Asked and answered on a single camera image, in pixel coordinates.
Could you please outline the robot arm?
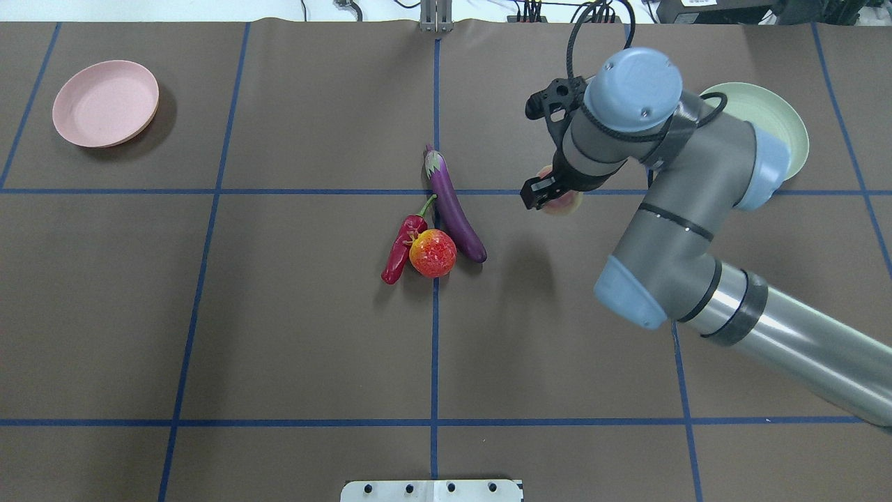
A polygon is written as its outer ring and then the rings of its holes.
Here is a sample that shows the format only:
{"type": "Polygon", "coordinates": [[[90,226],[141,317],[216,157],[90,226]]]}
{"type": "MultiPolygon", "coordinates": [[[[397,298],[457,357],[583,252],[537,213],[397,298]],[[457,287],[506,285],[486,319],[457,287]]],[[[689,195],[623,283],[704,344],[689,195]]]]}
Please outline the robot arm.
{"type": "Polygon", "coordinates": [[[685,90],[669,57],[646,47],[588,79],[569,69],[527,98],[525,116],[544,120],[555,145],[551,172],[521,188],[528,209],[596,190],[630,159],[655,174],[594,286],[603,305],[650,330],[685,324],[890,429],[888,346],[708,252],[730,211],[774,195],[789,146],[685,90]]]}

